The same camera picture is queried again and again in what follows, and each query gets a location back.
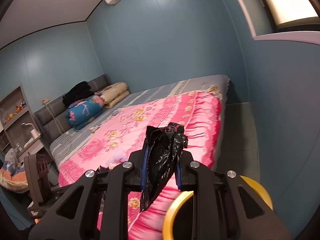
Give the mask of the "black plastic bag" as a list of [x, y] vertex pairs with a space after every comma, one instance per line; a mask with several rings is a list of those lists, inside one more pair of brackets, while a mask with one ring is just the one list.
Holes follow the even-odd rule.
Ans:
[[148, 126], [145, 139], [150, 154], [148, 182], [140, 196], [140, 212], [147, 211], [157, 199], [175, 172], [177, 155], [188, 147], [184, 126], [174, 122], [165, 127]]

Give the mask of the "grey upholstered headboard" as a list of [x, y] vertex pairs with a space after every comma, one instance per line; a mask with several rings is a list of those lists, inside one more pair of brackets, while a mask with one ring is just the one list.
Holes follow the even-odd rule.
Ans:
[[49, 145], [60, 135], [71, 129], [65, 117], [67, 107], [63, 103], [64, 96], [62, 94], [34, 112], [36, 124]]

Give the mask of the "grey striped bed mattress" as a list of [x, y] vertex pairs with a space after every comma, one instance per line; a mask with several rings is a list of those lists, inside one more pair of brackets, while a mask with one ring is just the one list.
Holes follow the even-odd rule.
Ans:
[[84, 128], [75, 131], [70, 129], [63, 135], [55, 139], [50, 145], [50, 151], [57, 167], [69, 159], [78, 149], [80, 149], [93, 134], [89, 128], [101, 125], [112, 116], [118, 109], [138, 105], [146, 102], [152, 102], [167, 96], [183, 94], [191, 91], [208, 90], [216, 88], [219, 91], [214, 92], [222, 104], [221, 120], [225, 120], [225, 107], [227, 101], [227, 92], [229, 87], [229, 77], [226, 75], [211, 75], [197, 77], [184, 81], [179, 81], [169, 85], [147, 89], [141, 92], [132, 93], [116, 104], [111, 109], [104, 110], [97, 118], [90, 122]]

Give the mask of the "black clothing pile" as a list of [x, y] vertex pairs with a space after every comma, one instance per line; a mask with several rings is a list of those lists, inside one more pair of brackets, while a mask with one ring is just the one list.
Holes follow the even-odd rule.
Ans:
[[63, 104], [68, 108], [71, 104], [89, 98], [94, 93], [91, 91], [91, 87], [86, 81], [82, 81], [75, 85], [68, 93], [63, 96]]

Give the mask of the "white desk lamp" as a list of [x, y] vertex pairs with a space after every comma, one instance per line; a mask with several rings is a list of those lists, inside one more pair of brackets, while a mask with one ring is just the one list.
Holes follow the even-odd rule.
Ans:
[[21, 123], [21, 127], [29, 129], [31, 137], [35, 140], [39, 139], [39, 137], [41, 136], [41, 133], [37, 130], [35, 125], [31, 122], [29, 122], [29, 123], [23, 122], [23, 123]]

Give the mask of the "blue floral folded quilt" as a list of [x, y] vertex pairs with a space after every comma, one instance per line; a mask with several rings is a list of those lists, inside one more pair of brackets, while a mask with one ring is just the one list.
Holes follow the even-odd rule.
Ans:
[[104, 101], [98, 95], [72, 103], [65, 112], [69, 125], [78, 131], [103, 112]]

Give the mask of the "pink floral quilt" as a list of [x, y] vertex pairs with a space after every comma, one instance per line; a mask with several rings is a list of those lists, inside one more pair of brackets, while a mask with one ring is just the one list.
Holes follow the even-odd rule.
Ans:
[[221, 127], [221, 100], [191, 91], [122, 108], [59, 168], [59, 183], [95, 175], [100, 239], [161, 239], [165, 215], [179, 196], [174, 169], [183, 150], [211, 167]]

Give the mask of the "wall power socket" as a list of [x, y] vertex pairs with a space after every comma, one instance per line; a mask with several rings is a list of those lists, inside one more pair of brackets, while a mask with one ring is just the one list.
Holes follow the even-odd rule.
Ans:
[[46, 104], [48, 104], [50, 102], [50, 99], [49, 98], [45, 98], [45, 99], [42, 99], [41, 102], [42, 102], [42, 105], [46, 105]]

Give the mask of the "yellow rimmed black trash bin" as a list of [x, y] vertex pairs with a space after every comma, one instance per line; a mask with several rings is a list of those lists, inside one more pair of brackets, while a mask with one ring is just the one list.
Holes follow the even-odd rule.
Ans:
[[[246, 176], [240, 176], [266, 203], [266, 205], [273, 210], [273, 204], [270, 195], [257, 181]], [[214, 207], [216, 215], [219, 216], [220, 198], [215, 196], [213, 202], [206, 204], [208, 207]], [[193, 191], [183, 191], [168, 208], [164, 217], [162, 239], [191, 239], [194, 222], [199, 215], [196, 212], [197, 200]]]

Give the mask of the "window with white frame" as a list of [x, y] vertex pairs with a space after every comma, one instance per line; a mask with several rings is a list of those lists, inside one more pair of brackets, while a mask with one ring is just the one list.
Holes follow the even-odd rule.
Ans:
[[238, 0], [255, 41], [319, 44], [319, 0]]

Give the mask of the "purple foam net bundle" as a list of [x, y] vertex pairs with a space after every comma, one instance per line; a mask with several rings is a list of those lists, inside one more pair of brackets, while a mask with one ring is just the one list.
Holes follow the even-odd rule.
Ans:
[[129, 157], [125, 151], [117, 151], [108, 161], [108, 166], [110, 169], [114, 168], [115, 166], [128, 161]]

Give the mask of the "orange grey blanket on chair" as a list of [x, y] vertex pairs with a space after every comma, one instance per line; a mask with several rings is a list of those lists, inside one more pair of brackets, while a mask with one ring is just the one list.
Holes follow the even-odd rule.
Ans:
[[29, 190], [24, 163], [19, 161], [13, 148], [4, 157], [0, 183], [3, 188], [16, 193], [25, 193]]

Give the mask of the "small cloth item on bed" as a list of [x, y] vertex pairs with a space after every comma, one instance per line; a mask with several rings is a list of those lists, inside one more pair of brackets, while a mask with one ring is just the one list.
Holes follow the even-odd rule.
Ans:
[[92, 133], [95, 133], [101, 126], [98, 125], [98, 126], [94, 126], [94, 127], [90, 127], [89, 130], [92, 132]]

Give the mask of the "beige folded quilt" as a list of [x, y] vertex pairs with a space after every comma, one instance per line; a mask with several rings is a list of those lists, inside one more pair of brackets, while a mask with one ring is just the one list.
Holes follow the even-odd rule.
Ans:
[[124, 82], [114, 83], [100, 92], [100, 97], [106, 108], [113, 108], [129, 95], [130, 91]]

